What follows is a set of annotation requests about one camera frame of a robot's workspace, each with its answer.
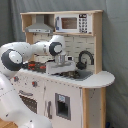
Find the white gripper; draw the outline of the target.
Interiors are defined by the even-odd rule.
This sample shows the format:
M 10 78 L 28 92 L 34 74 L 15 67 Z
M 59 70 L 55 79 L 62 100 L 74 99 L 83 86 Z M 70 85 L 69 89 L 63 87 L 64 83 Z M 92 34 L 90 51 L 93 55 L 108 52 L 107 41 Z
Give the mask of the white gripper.
M 75 69 L 76 65 L 72 56 L 57 55 L 54 61 L 46 63 L 46 73 L 49 75 L 74 71 Z

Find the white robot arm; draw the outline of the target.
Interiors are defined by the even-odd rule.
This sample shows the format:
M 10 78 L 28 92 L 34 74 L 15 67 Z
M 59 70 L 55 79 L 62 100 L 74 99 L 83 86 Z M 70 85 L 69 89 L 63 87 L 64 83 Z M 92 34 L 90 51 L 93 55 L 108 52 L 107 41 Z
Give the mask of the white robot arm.
M 46 63 L 46 73 L 56 74 L 75 70 L 75 62 L 65 60 L 65 39 L 53 35 L 49 41 L 12 42 L 0 47 L 0 118 L 14 122 L 18 128 L 52 128 L 48 118 L 32 112 L 20 99 L 10 79 L 33 55 L 53 56 Z

